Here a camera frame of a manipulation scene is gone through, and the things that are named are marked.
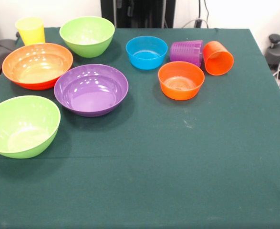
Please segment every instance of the bowl rim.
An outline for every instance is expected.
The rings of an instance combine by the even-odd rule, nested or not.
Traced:
[[[92,43],[90,43],[90,44],[78,44],[78,43],[69,41],[68,39],[65,39],[65,38],[62,36],[62,28],[63,28],[63,26],[65,26],[67,23],[69,23],[69,22],[71,22],[71,21],[74,21],[74,20],[77,20],[77,19],[80,19],[80,18],[100,18],[100,19],[102,19],[102,20],[104,20],[104,21],[109,22],[109,23],[112,25],[112,28],[113,28],[112,35],[109,36],[109,37],[107,37],[106,39],[104,39],[104,40],[102,40],[102,41],[100,41],[100,42],[94,43],[94,44],[92,44]],[[60,29],[59,29],[59,35],[60,35],[60,37],[61,37],[65,42],[68,42],[68,43],[71,43],[71,44],[75,44],[75,45],[81,45],[81,46],[96,45],[96,44],[103,43],[103,42],[109,40],[109,39],[114,35],[114,32],[115,32],[115,26],[113,25],[113,23],[112,23],[111,21],[109,21],[108,19],[103,18],[103,17],[99,17],[99,16],[81,16],[81,17],[73,18],[73,19],[71,19],[71,20],[66,21],[66,22],[60,27]]]
[[[54,102],[53,102],[52,100],[50,100],[50,99],[47,99],[47,98],[45,98],[45,97],[38,96],[38,95],[22,95],[22,96],[17,96],[17,97],[13,97],[13,98],[4,100],[4,101],[2,101],[2,102],[0,103],[0,105],[6,103],[6,102],[8,102],[8,101],[15,100],[15,99],[22,99],[22,98],[24,98],[24,97],[27,97],[27,98],[29,98],[29,97],[36,97],[36,98],[39,98],[39,99],[43,99],[43,100],[48,101],[52,106],[54,106],[54,107],[56,108],[56,111],[58,112],[58,122],[57,122],[57,124],[56,124],[56,128],[53,130],[52,134],[49,134],[49,137],[48,137],[47,139],[45,139],[43,142],[41,142],[41,143],[39,143],[39,144],[37,144],[37,145],[35,145],[35,146],[25,148],[25,149],[23,149],[22,151],[0,151],[1,153],[4,153],[4,154],[16,154],[16,153],[22,153],[22,152],[25,152],[25,151],[34,149],[34,148],[40,146],[41,144],[43,144],[44,142],[46,142],[47,140],[49,140],[50,137],[52,137],[53,134],[58,130],[58,127],[59,127],[59,124],[60,124],[60,120],[61,120],[60,110],[59,110],[58,106],[56,105],[56,103],[54,103]]]
[[[16,83],[16,84],[21,83],[21,84],[28,84],[28,85],[37,85],[37,84],[41,84],[41,83],[48,83],[48,82],[50,82],[50,81],[52,81],[52,80],[54,80],[54,79],[56,79],[56,78],[59,78],[61,75],[63,75],[63,74],[57,75],[56,77],[54,77],[54,78],[52,78],[52,79],[50,79],[50,80],[48,80],[48,81],[37,82],[37,83],[23,83],[23,82],[20,82],[20,81],[16,81],[16,80],[12,79],[11,77],[8,77],[8,76],[7,76],[7,71],[6,71],[6,69],[4,68],[4,64],[7,62],[8,57],[11,56],[11,55],[13,55],[13,54],[16,53],[16,52],[19,52],[19,51],[22,50],[22,49],[26,49],[26,48],[29,48],[29,47],[33,47],[33,46],[36,46],[36,45],[38,45],[38,46],[41,46],[41,45],[50,45],[50,46],[57,46],[57,47],[60,47],[61,49],[65,49],[66,51],[68,51],[68,54],[69,54],[69,56],[70,56],[70,58],[71,58],[71,63],[68,64],[68,68],[64,70],[63,74],[64,74],[65,72],[67,72],[67,71],[71,68],[71,66],[72,66],[72,64],[73,64],[73,55],[72,55],[72,53],[71,53],[71,51],[70,51],[69,49],[67,49],[66,47],[64,47],[64,46],[62,46],[62,45],[60,45],[60,44],[55,44],[55,43],[47,43],[47,42],[46,42],[46,43],[37,43],[37,44],[31,44],[31,45],[21,46],[21,47],[17,48],[16,50],[12,51],[10,54],[8,54],[7,57],[5,57],[5,59],[4,59],[3,63],[2,63],[2,72],[3,72],[3,74],[5,75],[6,78],[8,78],[10,81],[12,81],[12,82],[14,82],[14,83]]]
[[[98,111],[80,111],[80,110],[76,110],[76,109],[67,107],[65,104],[62,103],[62,99],[59,99],[59,98],[56,96],[55,89],[56,89],[57,87],[59,87],[59,83],[60,83],[61,80],[63,80],[64,75],[68,74],[69,72],[71,72],[71,71],[73,71],[73,70],[75,70],[75,69],[78,69],[78,68],[81,68],[81,67],[84,67],[84,66],[93,66],[93,65],[94,65],[94,66],[106,66],[107,68],[111,68],[111,69],[117,70],[117,71],[123,76],[123,79],[124,79],[124,81],[125,81],[126,84],[127,84],[127,88],[126,88],[125,94],[124,94],[124,95],[122,96],[122,98],[121,98],[118,102],[116,102],[114,105],[112,105],[112,106],[110,106],[110,107],[107,107],[107,108],[105,108],[105,109],[103,109],[103,110],[98,110]],[[114,68],[114,67],[112,67],[112,66],[106,65],[106,64],[91,63],[91,64],[84,64],[84,65],[77,66],[77,67],[75,67],[75,68],[70,69],[70,70],[67,71],[66,73],[64,73],[64,74],[57,80],[57,82],[55,83],[55,86],[54,86],[54,95],[55,95],[56,100],[57,100],[63,107],[65,107],[65,108],[67,108],[67,109],[69,109],[69,110],[71,110],[71,111],[73,111],[73,112],[75,112],[75,113],[76,113],[76,112],[79,112],[79,113],[84,113],[84,114],[91,114],[91,113],[103,112],[103,111],[106,111],[106,110],[115,108],[116,106],[118,106],[118,105],[125,99],[125,97],[127,96],[128,90],[129,90],[129,83],[128,83],[128,80],[127,80],[126,76],[125,76],[120,70],[118,70],[118,69],[116,69],[116,68]]]
[[[206,78],[206,77],[205,77],[205,73],[204,73],[203,70],[202,70],[201,68],[199,68],[197,65],[195,65],[195,64],[193,64],[193,63],[190,63],[190,62],[186,62],[186,61],[171,61],[171,62],[168,62],[168,63],[162,65],[161,68],[160,68],[159,71],[158,71],[158,79],[159,79],[159,82],[160,82],[164,87],[169,88],[169,89],[171,89],[171,90],[177,91],[176,89],[173,89],[173,88],[171,88],[171,87],[169,87],[169,86],[167,86],[167,85],[165,85],[165,84],[163,83],[163,81],[160,79],[160,71],[161,71],[161,69],[162,69],[164,66],[166,66],[166,65],[171,65],[171,64],[175,64],[175,63],[178,63],[178,62],[180,62],[180,63],[186,63],[186,64],[190,64],[190,65],[195,66],[196,68],[198,68],[198,69],[201,71],[201,73],[202,73],[202,75],[203,75],[203,80],[202,80],[201,84],[199,84],[198,86],[196,86],[196,87],[194,87],[194,88],[192,88],[192,89],[183,90],[183,91],[180,91],[180,92],[190,92],[190,91],[193,91],[193,90],[196,90],[196,89],[200,88],[200,87],[203,85],[204,81],[205,81],[205,78]]]
[[[128,49],[127,49],[128,44],[129,44],[131,41],[133,41],[133,40],[136,40],[136,39],[139,39],[139,38],[144,38],[144,37],[157,38],[157,39],[160,40],[162,43],[164,43],[164,44],[166,45],[166,51],[165,51],[165,53],[163,53],[161,56],[158,56],[158,57],[155,57],[155,58],[150,58],[150,59],[135,57],[133,54],[131,54],[131,53],[128,51]],[[167,52],[168,52],[168,45],[167,45],[167,43],[166,43],[164,40],[162,40],[161,38],[155,37],[155,36],[137,36],[137,37],[134,37],[134,38],[130,39],[130,40],[126,43],[125,49],[126,49],[126,52],[128,53],[128,55],[131,55],[131,56],[133,56],[133,57],[135,57],[135,58],[137,58],[137,59],[140,59],[140,60],[148,60],[148,61],[149,61],[149,60],[156,60],[156,59],[159,59],[159,58],[163,58],[163,56],[165,56],[165,55],[167,54]]]

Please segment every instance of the black cable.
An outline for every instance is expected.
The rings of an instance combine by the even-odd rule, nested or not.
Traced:
[[[198,4],[199,4],[199,15],[198,15],[198,18],[200,18],[200,16],[201,16],[201,2],[200,2],[200,0],[198,0]]]
[[[9,48],[3,46],[3,45],[0,45],[0,47],[5,48],[5,49],[7,49],[7,50],[9,50],[9,51],[13,51],[13,50],[11,50],[11,49],[9,49]]]
[[[204,1],[204,3],[205,3],[205,7],[206,7],[206,10],[207,10],[207,21],[208,21],[208,16],[209,16],[209,11],[208,11],[208,9],[207,9],[207,3],[206,3],[206,0],[203,0]]]

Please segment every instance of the orange bowl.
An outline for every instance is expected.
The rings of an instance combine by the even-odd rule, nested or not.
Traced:
[[[21,87],[45,90],[70,69],[71,52],[58,44],[40,43],[23,46],[10,53],[2,64],[4,75]]]
[[[193,98],[205,80],[205,75],[198,66],[184,61],[164,64],[158,77],[162,92],[175,100]]]

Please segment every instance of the plastic cup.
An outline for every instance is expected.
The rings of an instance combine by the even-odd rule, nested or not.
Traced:
[[[205,75],[198,66],[184,61],[164,64],[158,77],[162,92],[175,100],[193,98],[205,80]]]
[[[219,42],[211,41],[203,48],[206,71],[211,75],[226,74],[234,64],[234,57]]]
[[[41,18],[21,18],[16,22],[15,26],[24,45],[45,43],[44,27]]]
[[[171,61],[186,61],[201,66],[203,41],[174,42],[170,48]]]

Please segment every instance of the large green bowl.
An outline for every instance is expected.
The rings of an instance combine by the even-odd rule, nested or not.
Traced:
[[[105,18],[80,17],[65,23],[59,34],[76,54],[89,58],[107,49],[114,31],[114,25]]]
[[[37,156],[55,138],[59,122],[57,105],[44,97],[26,95],[0,103],[0,154]]]

